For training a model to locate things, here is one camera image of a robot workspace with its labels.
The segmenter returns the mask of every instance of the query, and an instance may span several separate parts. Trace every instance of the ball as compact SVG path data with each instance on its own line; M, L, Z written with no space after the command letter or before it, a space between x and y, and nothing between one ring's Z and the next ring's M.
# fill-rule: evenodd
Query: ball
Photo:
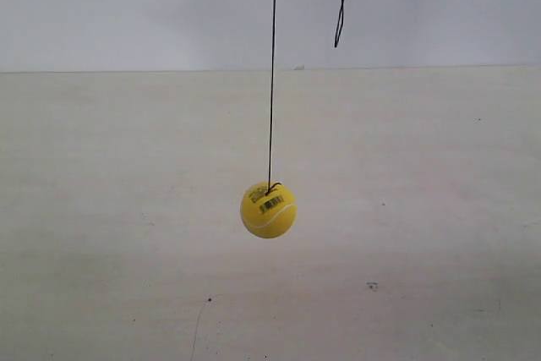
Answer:
M297 215L293 193L281 183L260 182L246 190L240 205L244 226L259 238L277 238L287 232Z

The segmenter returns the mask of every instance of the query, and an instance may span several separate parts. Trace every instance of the tennis ball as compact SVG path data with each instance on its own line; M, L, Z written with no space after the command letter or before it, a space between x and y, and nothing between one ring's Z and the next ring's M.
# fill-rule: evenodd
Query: tennis ball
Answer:
M261 182L246 190L240 205L244 226L259 238L284 234L297 215L295 196L281 183Z

